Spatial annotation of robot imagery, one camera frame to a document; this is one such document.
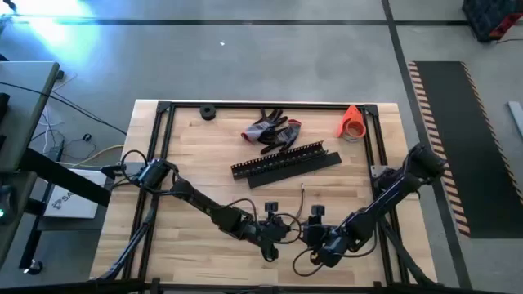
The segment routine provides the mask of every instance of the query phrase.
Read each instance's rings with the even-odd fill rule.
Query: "bright light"
[[[53,16],[67,18],[92,16],[88,5],[80,0],[18,0],[16,19],[29,27],[56,60],[85,65],[98,38],[95,25],[59,24]]]

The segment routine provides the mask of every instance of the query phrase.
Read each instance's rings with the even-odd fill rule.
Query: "work glove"
[[[276,130],[273,133],[263,134],[258,138],[258,142],[268,146],[261,150],[261,154],[266,154],[280,146],[283,146],[279,150],[280,152],[289,149],[297,139],[300,128],[302,128],[301,122],[296,119],[289,119],[287,127]]]
[[[264,134],[273,135],[276,127],[287,121],[287,117],[281,117],[281,114],[284,112],[282,109],[272,110],[269,116],[266,115],[265,109],[260,110],[261,118],[242,133],[242,137],[251,143],[258,140],[258,138]]]

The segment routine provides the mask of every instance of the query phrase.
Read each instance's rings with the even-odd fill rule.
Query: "black floor mat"
[[[464,63],[410,62],[431,147],[460,233],[523,238],[523,198]]]

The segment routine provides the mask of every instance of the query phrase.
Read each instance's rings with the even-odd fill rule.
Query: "desk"
[[[157,104],[156,100],[136,101],[124,153],[130,149],[147,153]],[[378,111],[389,164],[398,167],[407,154],[398,107],[378,104]],[[364,143],[349,144],[333,135],[343,114],[342,110],[286,109],[284,115],[302,122],[294,146],[323,140],[326,149],[340,153],[343,163],[256,189],[249,189],[245,179],[234,181],[230,165],[260,157],[262,145],[252,145],[239,135],[259,119],[257,109],[219,109],[217,117],[206,122],[197,108],[176,108],[167,160],[175,163],[181,176],[196,189],[218,203],[251,198],[258,207],[260,219],[266,217],[262,208],[266,201],[278,201],[279,212],[295,214],[301,197],[300,184],[304,183],[306,199],[301,219],[308,217],[312,205],[323,204],[324,223],[338,224],[350,212],[372,201]],[[159,157],[165,125],[166,119],[160,127],[155,157]],[[139,162],[139,158],[130,156],[128,161]],[[170,185],[170,180],[165,180],[163,188],[168,189]],[[91,276],[103,274],[127,245],[137,195],[138,188],[131,186],[113,192]],[[252,211],[248,204],[239,203],[239,207]],[[406,248],[426,275],[436,280],[418,197],[408,196],[397,209]],[[370,245],[365,245],[362,252]],[[158,277],[162,284],[339,287],[372,286],[373,281],[384,281],[379,249],[364,258],[345,259],[332,269],[323,268],[311,277],[302,278],[293,272],[292,261],[305,245],[296,242],[276,246],[279,259],[265,262],[258,247],[223,234],[206,215],[188,203],[174,197],[161,198],[146,279]],[[140,255],[141,247],[138,247],[133,278],[137,276]],[[299,261],[297,267],[301,272],[314,269],[308,257]],[[395,262],[393,272],[397,278]]]
[[[101,205],[106,205],[108,202],[110,195],[108,190],[27,148],[51,94],[58,68],[59,65],[56,62],[0,62],[0,82],[33,90],[27,91],[18,87],[0,85],[0,92],[10,96],[6,115],[0,123],[0,136],[6,137],[0,149],[0,181],[2,185],[12,185],[18,188],[16,193],[17,217],[10,224],[0,226],[0,266],[5,260],[20,223],[21,213],[28,212],[39,216],[45,209],[45,203],[29,198],[35,182],[35,173],[48,182],[60,185]],[[31,240],[33,240],[32,237],[29,238],[28,243],[33,245],[28,246],[31,248],[28,252],[32,251],[31,254],[33,254],[38,239]],[[30,261],[31,258],[28,262],[21,262],[20,267],[29,267]]]

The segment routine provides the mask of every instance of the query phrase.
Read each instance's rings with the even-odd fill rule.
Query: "red object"
[[[510,29],[522,16],[523,13],[509,14],[501,21],[501,24],[499,24],[496,29],[490,32],[489,37],[495,40],[499,40],[508,31],[508,29]]]
[[[340,125],[337,127],[336,137],[341,137],[343,134],[347,134],[354,138],[361,138],[365,136],[367,129],[363,124],[363,115],[356,108],[355,105],[349,106],[343,115]]]

